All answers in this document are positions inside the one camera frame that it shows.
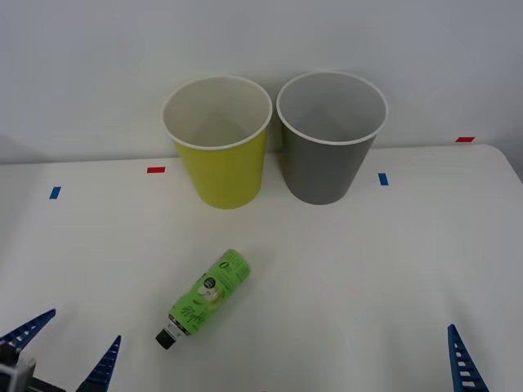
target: plastic bottle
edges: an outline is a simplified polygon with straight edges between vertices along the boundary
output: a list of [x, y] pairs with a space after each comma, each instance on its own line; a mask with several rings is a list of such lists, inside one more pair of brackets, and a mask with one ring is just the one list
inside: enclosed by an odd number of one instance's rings
[[171, 308], [169, 324], [156, 336], [168, 349], [182, 336], [194, 335], [248, 277], [247, 261], [229, 249]]

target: black bottle cap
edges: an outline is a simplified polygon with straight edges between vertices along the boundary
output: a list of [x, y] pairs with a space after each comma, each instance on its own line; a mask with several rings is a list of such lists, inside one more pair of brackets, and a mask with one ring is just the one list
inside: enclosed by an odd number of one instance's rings
[[169, 332], [165, 331], [164, 329], [156, 336], [156, 341], [164, 348], [168, 349], [171, 347], [175, 341], [177, 341], [174, 337], [172, 337]]

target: red tape marker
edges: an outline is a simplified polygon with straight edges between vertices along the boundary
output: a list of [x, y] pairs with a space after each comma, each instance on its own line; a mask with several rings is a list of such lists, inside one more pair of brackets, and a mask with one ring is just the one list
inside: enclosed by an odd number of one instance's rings
[[470, 143], [474, 139], [474, 136], [461, 136], [456, 140], [456, 143]]
[[147, 167], [148, 173], [164, 173], [165, 172], [165, 166], [162, 167]]

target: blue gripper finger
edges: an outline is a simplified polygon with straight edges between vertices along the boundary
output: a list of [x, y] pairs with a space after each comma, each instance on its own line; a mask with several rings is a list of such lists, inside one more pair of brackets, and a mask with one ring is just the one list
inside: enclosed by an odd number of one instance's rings
[[113, 376], [114, 365], [116, 364], [116, 357], [118, 357], [121, 341], [122, 337], [118, 336], [100, 362], [77, 389], [77, 392], [107, 391], [111, 377]]
[[11, 346], [16, 353], [21, 352], [27, 344], [33, 340], [38, 332], [56, 315], [56, 310], [52, 309], [31, 321], [19, 326], [7, 335], [0, 337], [0, 345]]
[[489, 392], [454, 324], [447, 328], [454, 392]]

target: bottle label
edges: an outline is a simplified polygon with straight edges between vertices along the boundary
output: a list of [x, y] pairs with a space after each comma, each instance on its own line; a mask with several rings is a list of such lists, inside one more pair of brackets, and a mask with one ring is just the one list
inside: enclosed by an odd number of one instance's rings
[[228, 250], [174, 304], [169, 314], [170, 318], [175, 319], [188, 333], [194, 334], [250, 272], [247, 261], [237, 251]]

